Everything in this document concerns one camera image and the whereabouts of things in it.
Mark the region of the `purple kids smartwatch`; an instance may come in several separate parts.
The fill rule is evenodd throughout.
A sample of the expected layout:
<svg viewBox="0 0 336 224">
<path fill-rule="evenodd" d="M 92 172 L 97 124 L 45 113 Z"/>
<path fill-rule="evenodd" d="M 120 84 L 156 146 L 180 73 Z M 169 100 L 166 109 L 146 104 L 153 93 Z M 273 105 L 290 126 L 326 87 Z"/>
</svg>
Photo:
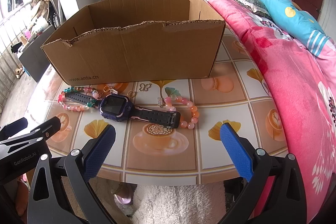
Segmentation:
<svg viewBox="0 0 336 224">
<path fill-rule="evenodd" d="M 129 119 L 158 124 L 165 128 L 178 128 L 181 114 L 178 111 L 159 111 L 134 105 L 127 96 L 110 94 L 103 99 L 81 94 L 76 91 L 64 91 L 59 100 L 68 99 L 85 108 L 99 110 L 102 117 L 116 122 Z"/>
</svg>

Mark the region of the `gold ring earring with charm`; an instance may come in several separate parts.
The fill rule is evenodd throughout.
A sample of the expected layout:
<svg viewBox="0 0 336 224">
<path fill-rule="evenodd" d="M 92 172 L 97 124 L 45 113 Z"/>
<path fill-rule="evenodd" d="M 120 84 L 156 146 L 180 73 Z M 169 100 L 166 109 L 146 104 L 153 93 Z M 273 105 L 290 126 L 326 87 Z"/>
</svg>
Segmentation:
<svg viewBox="0 0 336 224">
<path fill-rule="evenodd" d="M 104 86 L 103 92 L 108 94 L 118 94 L 118 91 L 115 89 L 115 87 L 109 85 Z"/>
</svg>

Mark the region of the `gold butterfly brooch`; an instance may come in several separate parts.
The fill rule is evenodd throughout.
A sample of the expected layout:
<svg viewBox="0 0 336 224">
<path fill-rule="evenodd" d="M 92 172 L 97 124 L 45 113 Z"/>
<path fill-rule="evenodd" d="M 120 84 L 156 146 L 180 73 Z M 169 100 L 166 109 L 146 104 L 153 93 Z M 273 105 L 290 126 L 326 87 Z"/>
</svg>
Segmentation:
<svg viewBox="0 0 336 224">
<path fill-rule="evenodd" d="M 151 83 L 140 83 L 139 91 L 140 92 L 148 92 L 151 88 Z"/>
</svg>

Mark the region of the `silver rhinestone pendant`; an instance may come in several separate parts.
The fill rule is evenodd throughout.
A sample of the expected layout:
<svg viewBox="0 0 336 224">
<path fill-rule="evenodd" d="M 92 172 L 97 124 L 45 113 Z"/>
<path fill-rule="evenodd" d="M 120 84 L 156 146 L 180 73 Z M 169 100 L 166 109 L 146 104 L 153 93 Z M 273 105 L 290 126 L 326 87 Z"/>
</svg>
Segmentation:
<svg viewBox="0 0 336 224">
<path fill-rule="evenodd" d="M 157 105 L 158 105 L 158 107 L 164 107 L 165 106 L 165 101 L 162 97 L 157 98 Z"/>
</svg>

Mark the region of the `dark grey cabinet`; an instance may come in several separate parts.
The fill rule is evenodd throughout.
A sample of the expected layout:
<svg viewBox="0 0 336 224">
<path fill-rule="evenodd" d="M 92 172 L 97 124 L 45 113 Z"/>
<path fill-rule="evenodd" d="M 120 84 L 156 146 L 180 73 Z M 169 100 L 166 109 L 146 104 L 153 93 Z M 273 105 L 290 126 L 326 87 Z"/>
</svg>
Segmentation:
<svg viewBox="0 0 336 224">
<path fill-rule="evenodd" d="M 31 76 L 35 82 L 39 82 L 42 75 L 47 70 L 50 62 L 42 51 L 42 44 L 52 35 L 55 28 L 48 26 L 39 36 L 37 36 L 32 42 L 21 46 L 17 57 L 20 63 L 23 65 L 25 72 Z"/>
</svg>

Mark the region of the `patterned tablecloth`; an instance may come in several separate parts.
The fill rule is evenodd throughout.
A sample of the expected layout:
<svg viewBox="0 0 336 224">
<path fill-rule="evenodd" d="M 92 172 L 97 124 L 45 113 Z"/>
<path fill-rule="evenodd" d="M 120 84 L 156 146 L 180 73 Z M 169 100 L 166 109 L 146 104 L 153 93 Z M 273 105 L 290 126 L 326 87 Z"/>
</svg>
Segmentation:
<svg viewBox="0 0 336 224">
<path fill-rule="evenodd" d="M 151 83 L 151 88 L 140 92 L 140 83 Z M 168 130 L 140 121 L 112 122 L 116 140 L 101 177 L 154 185 L 207 184 L 234 178 L 238 173 L 219 136 L 224 123 L 269 154 L 283 156 L 287 151 L 268 85 L 229 29 L 224 31 L 207 79 L 101 84 L 87 87 L 86 92 L 104 93 L 105 85 L 148 109 L 158 109 L 158 97 L 171 98 L 168 109 L 181 113 L 182 125 Z"/>
</svg>

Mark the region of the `pink floral blanket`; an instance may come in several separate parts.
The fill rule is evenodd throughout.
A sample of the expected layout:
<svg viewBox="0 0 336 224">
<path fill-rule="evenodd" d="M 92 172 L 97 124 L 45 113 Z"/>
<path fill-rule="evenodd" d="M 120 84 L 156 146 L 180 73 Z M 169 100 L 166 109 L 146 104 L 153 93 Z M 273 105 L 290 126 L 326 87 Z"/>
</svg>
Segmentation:
<svg viewBox="0 0 336 224">
<path fill-rule="evenodd" d="M 318 215 L 335 174 L 333 94 L 315 57 L 271 20 L 235 0 L 204 0 L 239 38 L 263 75 L 297 158 L 306 193 L 307 220 Z"/>
</svg>

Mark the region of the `brown cardboard box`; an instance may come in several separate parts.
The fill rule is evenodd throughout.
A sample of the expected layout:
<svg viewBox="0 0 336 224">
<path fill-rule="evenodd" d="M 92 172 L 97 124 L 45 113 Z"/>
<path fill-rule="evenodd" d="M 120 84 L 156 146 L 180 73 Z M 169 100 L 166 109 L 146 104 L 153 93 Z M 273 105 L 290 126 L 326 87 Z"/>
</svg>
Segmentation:
<svg viewBox="0 0 336 224">
<path fill-rule="evenodd" d="M 70 86 L 209 77 L 226 27 L 204 0 L 104 0 L 42 45 Z"/>
</svg>

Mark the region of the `blue cartoon pillow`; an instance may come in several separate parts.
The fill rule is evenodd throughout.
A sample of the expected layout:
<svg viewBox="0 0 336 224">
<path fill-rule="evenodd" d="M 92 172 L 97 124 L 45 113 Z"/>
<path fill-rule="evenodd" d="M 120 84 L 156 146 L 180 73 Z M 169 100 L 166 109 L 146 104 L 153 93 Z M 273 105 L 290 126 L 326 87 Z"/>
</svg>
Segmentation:
<svg viewBox="0 0 336 224">
<path fill-rule="evenodd" d="M 306 11 L 299 10 L 291 0 L 260 0 L 273 21 L 301 42 L 313 55 L 333 59 L 335 45 L 318 22 Z"/>
</svg>

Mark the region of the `grey lace pillow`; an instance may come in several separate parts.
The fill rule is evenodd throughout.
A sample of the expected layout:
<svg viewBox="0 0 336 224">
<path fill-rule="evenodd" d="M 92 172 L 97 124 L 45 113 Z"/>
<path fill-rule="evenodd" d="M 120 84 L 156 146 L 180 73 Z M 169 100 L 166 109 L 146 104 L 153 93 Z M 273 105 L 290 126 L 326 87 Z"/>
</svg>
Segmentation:
<svg viewBox="0 0 336 224">
<path fill-rule="evenodd" d="M 250 10 L 255 15 L 267 18 L 271 20 L 271 16 L 266 9 L 265 5 L 259 0 L 235 0 L 240 5 L 244 6 L 246 9 Z"/>
</svg>

